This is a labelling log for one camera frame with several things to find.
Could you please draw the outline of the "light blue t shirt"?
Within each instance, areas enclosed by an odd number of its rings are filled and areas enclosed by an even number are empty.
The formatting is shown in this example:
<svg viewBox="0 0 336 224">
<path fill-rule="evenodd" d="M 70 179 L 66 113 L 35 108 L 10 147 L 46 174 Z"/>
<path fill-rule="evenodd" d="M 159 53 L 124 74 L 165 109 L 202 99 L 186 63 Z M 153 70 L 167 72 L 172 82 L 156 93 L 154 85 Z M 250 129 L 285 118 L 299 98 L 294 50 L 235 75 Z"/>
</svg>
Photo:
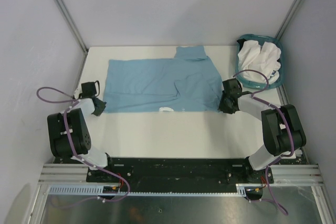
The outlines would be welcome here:
<svg viewBox="0 0 336 224">
<path fill-rule="evenodd" d="M 177 47 L 173 58 L 110 60 L 106 113 L 216 112 L 222 78 L 203 46 Z"/>
</svg>

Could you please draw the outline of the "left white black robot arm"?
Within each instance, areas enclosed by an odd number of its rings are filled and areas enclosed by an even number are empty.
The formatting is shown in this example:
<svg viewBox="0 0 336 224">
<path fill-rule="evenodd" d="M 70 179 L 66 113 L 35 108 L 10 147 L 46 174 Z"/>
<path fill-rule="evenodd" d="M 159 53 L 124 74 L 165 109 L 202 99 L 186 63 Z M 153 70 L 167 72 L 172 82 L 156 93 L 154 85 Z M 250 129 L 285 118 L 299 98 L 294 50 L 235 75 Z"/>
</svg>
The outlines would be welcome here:
<svg viewBox="0 0 336 224">
<path fill-rule="evenodd" d="M 108 164 L 109 155 L 95 148 L 91 141 L 86 119 L 99 117 L 107 103 L 100 100 L 100 82 L 81 84 L 81 93 L 71 97 L 73 103 L 66 110 L 47 117 L 49 144 L 55 158 L 73 159 L 98 169 L 98 176 L 105 182 L 115 178 L 116 169 Z"/>
</svg>

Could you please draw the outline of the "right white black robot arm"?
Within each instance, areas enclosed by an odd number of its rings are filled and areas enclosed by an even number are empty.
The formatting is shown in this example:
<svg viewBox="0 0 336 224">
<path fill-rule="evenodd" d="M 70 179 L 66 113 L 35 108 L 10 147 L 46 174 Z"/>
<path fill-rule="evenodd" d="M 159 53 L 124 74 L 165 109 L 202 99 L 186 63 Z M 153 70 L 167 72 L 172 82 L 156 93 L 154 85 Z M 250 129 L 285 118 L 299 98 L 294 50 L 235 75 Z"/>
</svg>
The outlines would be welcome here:
<svg viewBox="0 0 336 224">
<path fill-rule="evenodd" d="M 275 105 L 249 91 L 243 91 L 235 78 L 223 81 L 219 110 L 226 114 L 248 113 L 261 121 L 263 145 L 245 159 L 243 179 L 254 183 L 269 165 L 306 145 L 307 138 L 298 112 L 292 104 Z"/>
</svg>

